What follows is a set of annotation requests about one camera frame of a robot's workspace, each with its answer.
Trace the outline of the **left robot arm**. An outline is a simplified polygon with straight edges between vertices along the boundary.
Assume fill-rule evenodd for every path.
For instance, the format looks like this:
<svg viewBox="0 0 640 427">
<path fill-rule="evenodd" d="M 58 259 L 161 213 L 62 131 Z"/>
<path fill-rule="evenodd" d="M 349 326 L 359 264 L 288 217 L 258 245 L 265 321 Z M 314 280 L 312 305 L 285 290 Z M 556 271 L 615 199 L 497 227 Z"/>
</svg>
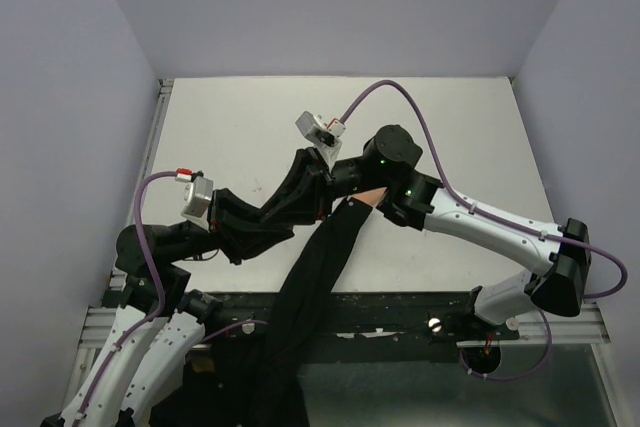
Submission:
<svg viewBox="0 0 640 427">
<path fill-rule="evenodd" d="M 183 222 L 123 230 L 116 266 L 125 272 L 113 323 L 88 376 L 69 404 L 45 426 L 125 426 L 137 423 L 168 374 L 201 343 L 241 327 L 254 317 L 225 312 L 222 300 L 189 290 L 179 262 L 217 251 L 231 263 L 255 258 L 293 235 L 272 218 L 208 179 L 188 183 Z"/>
</svg>

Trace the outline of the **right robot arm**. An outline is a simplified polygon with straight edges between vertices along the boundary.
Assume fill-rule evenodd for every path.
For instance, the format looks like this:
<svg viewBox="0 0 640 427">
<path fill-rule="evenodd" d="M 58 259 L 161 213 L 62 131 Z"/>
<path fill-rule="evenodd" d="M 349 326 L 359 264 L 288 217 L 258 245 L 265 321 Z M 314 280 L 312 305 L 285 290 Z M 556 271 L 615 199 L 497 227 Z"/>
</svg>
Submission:
<svg viewBox="0 0 640 427">
<path fill-rule="evenodd" d="M 536 222 L 449 192 L 443 182 L 416 169 L 421 148 L 399 125 L 380 128 L 359 157 L 329 164 L 322 134 L 300 149 L 275 193 L 260 209 L 266 224 L 309 225 L 328 215 L 334 200 L 386 188 L 379 209 L 400 227 L 428 230 L 471 242 L 522 266 L 502 282 L 471 292 L 460 326 L 480 339 L 496 325 L 540 309 L 562 317 L 579 315 L 590 255 L 586 225 Z"/>
</svg>

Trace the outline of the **black sleeve forearm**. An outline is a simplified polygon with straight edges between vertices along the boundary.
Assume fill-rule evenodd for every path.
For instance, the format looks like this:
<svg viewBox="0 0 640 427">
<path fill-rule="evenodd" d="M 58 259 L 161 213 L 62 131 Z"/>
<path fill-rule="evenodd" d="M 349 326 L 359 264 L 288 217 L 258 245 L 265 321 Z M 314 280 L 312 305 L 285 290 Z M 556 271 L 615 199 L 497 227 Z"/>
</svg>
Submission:
<svg viewBox="0 0 640 427">
<path fill-rule="evenodd" d="M 217 351 L 229 382 L 224 426 L 307 426 L 297 381 L 306 344 L 374 208 L 350 198 L 311 235 L 274 301 L 264 337 Z"/>
</svg>

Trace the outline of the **mannequin hand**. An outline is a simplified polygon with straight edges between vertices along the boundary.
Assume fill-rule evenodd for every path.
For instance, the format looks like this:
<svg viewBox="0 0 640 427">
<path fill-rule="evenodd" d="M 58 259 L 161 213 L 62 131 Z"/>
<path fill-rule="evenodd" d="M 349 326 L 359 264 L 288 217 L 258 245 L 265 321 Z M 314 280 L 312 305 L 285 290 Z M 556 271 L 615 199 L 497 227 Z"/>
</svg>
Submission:
<svg viewBox="0 0 640 427">
<path fill-rule="evenodd" d="M 359 192 L 351 196 L 353 201 L 358 201 L 372 208 L 376 208 L 384 200 L 387 188 L 376 188 L 369 191 Z"/>
</svg>

